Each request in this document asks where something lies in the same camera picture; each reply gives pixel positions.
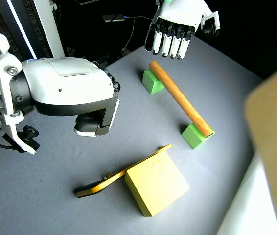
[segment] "yellow box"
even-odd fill
[[[166,151],[127,170],[125,182],[143,216],[154,216],[190,187]]]

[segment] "gray table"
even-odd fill
[[[216,134],[196,150],[181,137],[190,120],[170,94],[150,95],[143,70],[157,59]],[[215,234],[253,154],[243,118],[244,99],[260,79],[197,38],[184,60],[140,48],[108,67],[121,83],[110,132],[84,138],[75,117],[31,112],[40,131],[38,153],[0,149],[0,235]],[[72,191],[153,153],[168,143],[191,190],[155,217],[143,217],[124,180],[100,194]]]

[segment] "brown cylinder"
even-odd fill
[[[154,75],[162,82],[162,84],[166,87],[166,89],[169,91],[172,97],[180,105],[180,107],[183,109],[186,115],[191,119],[191,121],[195,124],[198,130],[203,134],[203,136],[205,137],[210,136],[213,133],[213,130],[208,126],[208,124],[196,111],[193,105],[188,101],[185,95],[172,81],[172,79],[162,68],[162,66],[156,60],[153,60],[152,62],[149,63],[149,68],[154,73]]]

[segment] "green cube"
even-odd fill
[[[192,123],[183,131],[182,137],[192,147],[192,149],[195,149],[196,147],[204,143],[206,140],[208,140],[214,134],[215,132],[213,132],[208,137],[204,137],[203,134],[194,125],[194,123]]]
[[[142,83],[150,94],[159,92],[164,89],[162,82],[158,80],[158,78],[156,78],[151,70],[144,71]]]

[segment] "robotic arm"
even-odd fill
[[[74,131],[81,136],[106,134],[118,108],[120,85],[95,64],[81,58],[42,58],[22,63],[9,54],[9,43],[0,34],[0,122],[3,137],[19,152],[35,154],[33,139],[39,132],[16,125],[22,110],[34,107],[52,116],[78,115]]]
[[[191,36],[201,26],[205,38],[219,34],[218,11],[209,9],[204,0],[163,0],[150,25],[145,49],[162,56],[183,59]]]

